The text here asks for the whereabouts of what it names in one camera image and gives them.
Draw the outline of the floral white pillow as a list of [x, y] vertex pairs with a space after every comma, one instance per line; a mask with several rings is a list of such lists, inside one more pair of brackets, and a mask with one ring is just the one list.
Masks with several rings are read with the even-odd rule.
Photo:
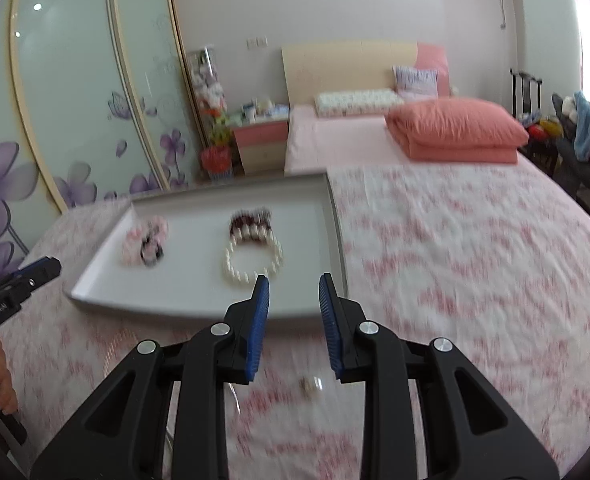
[[323, 92], [314, 98], [319, 117], [385, 115], [403, 99], [391, 89]]

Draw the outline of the thin silver bangle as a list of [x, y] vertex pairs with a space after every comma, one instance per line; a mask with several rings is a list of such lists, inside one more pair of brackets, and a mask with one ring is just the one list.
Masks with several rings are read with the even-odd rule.
[[[174, 433], [176, 432], [176, 419], [178, 418], [179, 396], [181, 384], [174, 382], [171, 388], [169, 413], [166, 422], [165, 451], [173, 451]], [[240, 398], [236, 387], [228, 382], [223, 386], [224, 419], [226, 430], [230, 430], [240, 417]]]

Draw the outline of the beige pink headboard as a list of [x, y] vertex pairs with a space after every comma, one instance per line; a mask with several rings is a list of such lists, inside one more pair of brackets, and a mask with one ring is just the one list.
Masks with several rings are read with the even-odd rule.
[[395, 88], [394, 68], [436, 70], [440, 96], [451, 93], [446, 49], [422, 42], [346, 40], [282, 47], [288, 102], [311, 105], [322, 92]]

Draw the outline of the dark wooden chair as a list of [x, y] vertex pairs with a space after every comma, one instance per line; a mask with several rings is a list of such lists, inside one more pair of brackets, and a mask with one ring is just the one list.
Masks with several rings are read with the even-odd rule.
[[510, 69], [512, 78], [512, 115], [523, 118], [540, 112], [543, 80], [523, 70]]

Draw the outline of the yellow green plush toy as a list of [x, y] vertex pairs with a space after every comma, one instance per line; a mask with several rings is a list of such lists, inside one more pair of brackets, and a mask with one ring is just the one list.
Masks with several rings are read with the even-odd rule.
[[212, 146], [228, 146], [234, 136], [229, 125], [229, 117], [225, 113], [211, 114], [208, 143]]

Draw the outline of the lilac square cushion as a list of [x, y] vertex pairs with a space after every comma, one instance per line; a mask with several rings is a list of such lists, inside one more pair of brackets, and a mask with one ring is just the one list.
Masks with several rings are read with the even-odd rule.
[[392, 71], [395, 77], [396, 93], [402, 99], [438, 98], [438, 73], [436, 70], [395, 66]]

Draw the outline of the bed with pink sheet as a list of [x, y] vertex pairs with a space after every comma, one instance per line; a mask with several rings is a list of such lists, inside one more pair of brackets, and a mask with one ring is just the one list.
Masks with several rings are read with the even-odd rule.
[[404, 165], [411, 162], [515, 165], [516, 148], [440, 148], [403, 144], [382, 116], [319, 118], [311, 105], [290, 112], [285, 171]]

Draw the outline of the pink floral tablecloth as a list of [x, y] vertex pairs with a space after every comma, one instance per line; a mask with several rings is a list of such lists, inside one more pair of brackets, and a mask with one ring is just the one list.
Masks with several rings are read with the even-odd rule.
[[[371, 320], [417, 342], [451, 339], [560, 471], [590, 446], [590, 217], [526, 162], [409, 164], [328, 172], [348, 295]], [[130, 202], [74, 209], [34, 246], [60, 278], [1, 327], [29, 441], [43, 450], [106, 373], [142, 339], [174, 344], [211, 321], [138, 318], [76, 306], [67, 278]], [[169, 235], [161, 216], [127, 232], [121, 260], [151, 268]], [[303, 377], [322, 379], [307, 398]], [[255, 381], [236, 388], [228, 433], [235, 479], [354, 479], [363, 389], [336, 382], [320, 316], [272, 324]]]

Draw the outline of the grey shallow cardboard tray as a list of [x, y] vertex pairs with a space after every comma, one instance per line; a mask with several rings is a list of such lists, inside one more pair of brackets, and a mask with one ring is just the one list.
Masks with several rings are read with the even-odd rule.
[[[132, 200], [109, 223], [97, 248], [67, 278], [64, 291], [78, 307], [138, 318], [214, 321], [234, 302], [252, 293], [252, 283], [230, 277], [270, 268], [272, 252], [256, 244], [226, 258], [234, 214], [266, 208], [283, 248], [284, 263], [270, 278], [272, 324], [315, 323], [318, 287], [331, 274], [338, 294], [348, 292], [342, 236], [327, 174], [244, 178], [188, 191]], [[161, 216], [169, 225], [161, 262], [151, 268], [126, 266], [122, 244], [135, 225]]]

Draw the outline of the sliding wardrobe with flowers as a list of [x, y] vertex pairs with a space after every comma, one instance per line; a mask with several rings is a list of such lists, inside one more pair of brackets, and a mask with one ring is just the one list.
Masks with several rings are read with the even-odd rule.
[[196, 183], [202, 146], [172, 0], [0, 0], [0, 276], [66, 210]]

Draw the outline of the red waste basket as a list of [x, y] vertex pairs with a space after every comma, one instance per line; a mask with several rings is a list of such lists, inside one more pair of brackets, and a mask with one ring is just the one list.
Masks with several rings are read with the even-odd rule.
[[232, 155], [228, 146], [210, 146], [200, 154], [200, 162], [211, 181], [234, 177]]

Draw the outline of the wall switch plate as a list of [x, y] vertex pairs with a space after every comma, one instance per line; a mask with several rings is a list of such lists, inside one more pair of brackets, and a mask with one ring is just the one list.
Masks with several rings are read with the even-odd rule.
[[248, 50], [265, 48], [268, 45], [267, 37], [249, 38], [246, 40], [246, 46]]

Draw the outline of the pearl earring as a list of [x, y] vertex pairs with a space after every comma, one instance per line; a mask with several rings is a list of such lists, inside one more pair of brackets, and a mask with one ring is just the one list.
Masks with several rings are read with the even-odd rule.
[[322, 379], [316, 376], [301, 378], [299, 385], [302, 394], [307, 398], [318, 396], [323, 391]]

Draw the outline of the folded coral duvet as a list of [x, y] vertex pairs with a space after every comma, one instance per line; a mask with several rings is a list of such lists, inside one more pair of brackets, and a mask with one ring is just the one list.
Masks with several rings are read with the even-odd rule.
[[416, 162], [509, 164], [528, 142], [526, 129], [496, 103], [438, 98], [404, 103], [385, 116], [390, 135]]

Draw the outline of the pink bedside table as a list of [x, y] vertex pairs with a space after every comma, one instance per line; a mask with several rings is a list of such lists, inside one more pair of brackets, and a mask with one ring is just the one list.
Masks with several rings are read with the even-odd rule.
[[284, 171], [287, 119], [237, 126], [233, 133], [244, 174]]

